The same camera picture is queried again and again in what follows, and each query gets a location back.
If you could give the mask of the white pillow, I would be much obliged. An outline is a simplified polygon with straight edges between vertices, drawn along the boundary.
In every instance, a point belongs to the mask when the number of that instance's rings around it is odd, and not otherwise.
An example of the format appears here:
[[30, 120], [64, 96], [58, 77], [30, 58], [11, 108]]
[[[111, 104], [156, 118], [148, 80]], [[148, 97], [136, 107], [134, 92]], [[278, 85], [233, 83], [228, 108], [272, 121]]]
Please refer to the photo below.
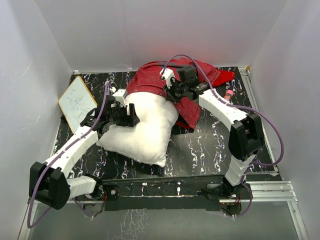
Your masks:
[[179, 116], [174, 104], [149, 92], [131, 93], [125, 102], [134, 104], [140, 122], [134, 127], [111, 125], [96, 145], [139, 163], [165, 167], [171, 130]]

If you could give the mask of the red patterned pillowcase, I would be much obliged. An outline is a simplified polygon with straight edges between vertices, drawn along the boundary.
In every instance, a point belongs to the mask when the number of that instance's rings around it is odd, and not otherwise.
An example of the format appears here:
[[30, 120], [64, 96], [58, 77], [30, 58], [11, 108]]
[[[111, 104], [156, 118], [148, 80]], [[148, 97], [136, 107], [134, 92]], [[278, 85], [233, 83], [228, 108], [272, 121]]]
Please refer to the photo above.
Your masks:
[[[196, 61], [204, 74], [198, 73], [198, 69], [195, 64], [188, 58], [182, 57], [179, 59], [173, 59], [170, 61], [168, 68], [173, 70], [174, 75], [178, 75], [178, 69], [185, 66], [191, 66], [194, 72], [197, 74], [199, 82], [206, 81], [205, 77], [208, 77], [212, 86], [218, 87], [234, 79], [235, 73], [227, 70], [218, 70], [214, 66]], [[165, 61], [152, 61], [142, 65], [129, 81], [126, 90], [129, 94], [147, 92], [165, 97], [165, 91], [163, 87], [165, 82], [160, 79], [160, 72], [165, 66]], [[178, 126], [186, 129], [194, 129], [200, 117], [201, 109], [194, 101], [184, 97], [180, 102], [174, 105], [181, 120], [177, 120]]]

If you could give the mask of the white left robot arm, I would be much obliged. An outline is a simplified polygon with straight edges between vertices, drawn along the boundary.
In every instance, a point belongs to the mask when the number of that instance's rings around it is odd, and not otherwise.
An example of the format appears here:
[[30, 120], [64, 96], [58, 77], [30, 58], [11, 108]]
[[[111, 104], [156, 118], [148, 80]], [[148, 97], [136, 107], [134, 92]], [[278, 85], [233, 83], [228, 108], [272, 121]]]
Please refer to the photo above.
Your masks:
[[54, 155], [43, 163], [35, 162], [30, 168], [29, 197], [55, 210], [61, 209], [70, 199], [88, 195], [97, 200], [103, 195], [103, 187], [97, 177], [82, 175], [68, 178], [69, 173], [87, 150], [95, 145], [111, 126], [134, 127], [140, 119], [135, 105], [121, 105], [108, 96], [96, 108], [90, 110], [76, 132]]

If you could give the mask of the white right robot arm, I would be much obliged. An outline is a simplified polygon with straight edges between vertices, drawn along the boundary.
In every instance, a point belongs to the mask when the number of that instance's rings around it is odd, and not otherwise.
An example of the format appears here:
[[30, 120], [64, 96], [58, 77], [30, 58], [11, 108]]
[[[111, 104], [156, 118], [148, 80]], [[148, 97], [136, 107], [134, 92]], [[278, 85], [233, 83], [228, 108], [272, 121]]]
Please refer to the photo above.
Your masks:
[[169, 68], [160, 71], [165, 81], [163, 90], [166, 99], [177, 104], [184, 99], [196, 101], [198, 105], [218, 118], [229, 131], [228, 149], [231, 153], [229, 168], [224, 176], [223, 194], [233, 199], [241, 192], [245, 171], [264, 145], [262, 121], [256, 113], [248, 114], [221, 97], [209, 81], [200, 82], [191, 66], [178, 71], [176, 78]]

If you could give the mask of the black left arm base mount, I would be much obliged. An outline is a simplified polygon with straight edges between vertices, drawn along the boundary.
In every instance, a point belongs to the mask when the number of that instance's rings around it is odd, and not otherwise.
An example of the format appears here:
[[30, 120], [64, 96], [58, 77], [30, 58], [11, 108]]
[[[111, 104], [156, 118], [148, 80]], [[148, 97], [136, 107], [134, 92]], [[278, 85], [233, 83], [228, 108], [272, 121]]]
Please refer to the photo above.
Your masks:
[[119, 199], [119, 186], [116, 184], [107, 184], [102, 186], [102, 201], [117, 201]]

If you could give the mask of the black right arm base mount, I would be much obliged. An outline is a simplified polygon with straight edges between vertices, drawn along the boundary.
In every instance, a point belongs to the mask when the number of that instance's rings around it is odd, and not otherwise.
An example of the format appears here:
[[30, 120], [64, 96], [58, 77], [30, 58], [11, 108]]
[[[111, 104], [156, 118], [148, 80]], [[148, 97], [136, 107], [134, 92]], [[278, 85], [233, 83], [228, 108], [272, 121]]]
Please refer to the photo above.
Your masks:
[[249, 200], [251, 195], [250, 185], [244, 187], [242, 184], [231, 186], [226, 183], [207, 184], [204, 188], [197, 191], [197, 196], [203, 196], [208, 200]]

